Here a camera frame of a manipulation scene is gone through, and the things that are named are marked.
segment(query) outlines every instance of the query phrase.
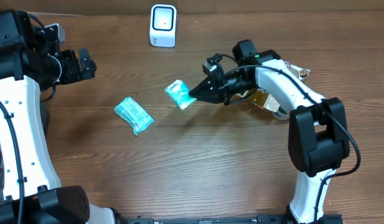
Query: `black cable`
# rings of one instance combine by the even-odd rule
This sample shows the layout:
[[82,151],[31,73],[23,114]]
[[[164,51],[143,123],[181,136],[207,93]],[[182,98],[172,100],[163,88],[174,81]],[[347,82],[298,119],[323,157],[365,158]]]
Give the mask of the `black cable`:
[[53,85],[52,86],[52,93],[50,94],[50,96],[48,96],[48,98],[44,99],[44,100],[40,100],[40,102],[45,102],[45,101],[48,101],[48,100],[51,100],[56,94],[56,85]]
[[40,54],[41,55],[46,55],[49,51],[49,40],[48,40],[48,31],[47,29],[45,28],[45,26],[41,23],[41,21],[39,21],[35,15],[32,15],[32,14],[28,14],[27,16],[29,16],[30,19],[36,21],[36,23],[38,23],[38,25],[41,26],[41,30],[44,32],[44,36],[45,36],[45,45],[44,45],[44,48],[41,50]]
[[12,123],[12,115],[9,115],[7,112],[5,106],[0,101],[0,109],[2,110],[2,113],[4,114],[4,117],[7,121],[7,125],[9,126],[9,131],[11,132],[12,136],[12,142],[13,142],[13,148],[15,151],[15,159],[16,159],[16,168],[17,168],[17,178],[19,178],[19,212],[17,214],[17,224],[22,223],[22,217],[23,217],[23,204],[24,204],[24,178],[23,178],[23,170],[22,170],[22,161],[20,158],[20,152],[19,152],[19,145],[17,143],[16,138],[16,132],[15,128]]
[[227,55],[227,54],[219,54],[219,56],[221,57],[227,57],[227,58],[230,58],[232,59],[234,62],[236,62],[237,65],[239,65],[239,63],[236,61],[236,59],[230,55]]
[[285,73],[284,71],[282,70],[279,70],[279,69],[276,69],[276,68],[272,68],[272,67],[268,67],[268,66],[264,66],[264,65],[245,65],[245,66],[241,66],[241,67],[238,67],[238,68],[234,68],[232,70],[230,70],[229,72],[227,72],[225,74],[225,76],[227,75],[230,75],[242,68],[265,68],[265,69],[268,69],[268,70],[271,70],[271,71],[274,71],[274,72],[277,72],[281,75],[284,75],[285,77],[287,77],[291,83],[293,83],[293,85],[312,103],[314,104],[315,106],[317,106],[321,111],[323,111],[325,113],[325,115],[330,118],[340,129],[342,132],[344,132],[344,134],[348,137],[349,141],[351,142],[351,144],[353,145],[354,149],[355,149],[355,152],[356,152],[356,156],[357,156],[357,161],[356,161],[356,164],[354,166],[354,168],[352,168],[351,170],[348,170],[348,171],[345,171],[345,172],[341,172],[341,173],[338,173],[338,174],[332,174],[332,175],[329,175],[325,178],[323,178],[322,182],[321,182],[321,186],[319,187],[319,191],[317,193],[317,198],[316,198],[316,204],[315,204],[315,213],[314,213],[314,223],[316,224],[317,223],[317,213],[318,213],[318,210],[319,210],[319,202],[321,200],[321,195],[322,195],[322,191],[323,191],[323,187],[326,183],[327,180],[329,180],[330,178],[333,178],[333,177],[342,177],[342,176],[345,176],[345,175],[349,175],[349,174],[352,174],[354,173],[356,170],[358,170],[359,166],[360,166],[360,151],[359,151],[359,148],[358,148],[358,145],[356,144],[355,140],[353,139],[353,137],[351,136],[351,134],[327,111],[323,108],[323,106],[319,103],[317,103],[316,101],[314,101],[308,93],[306,93],[302,88],[301,86],[298,85],[298,83],[293,79],[291,78],[287,73]]

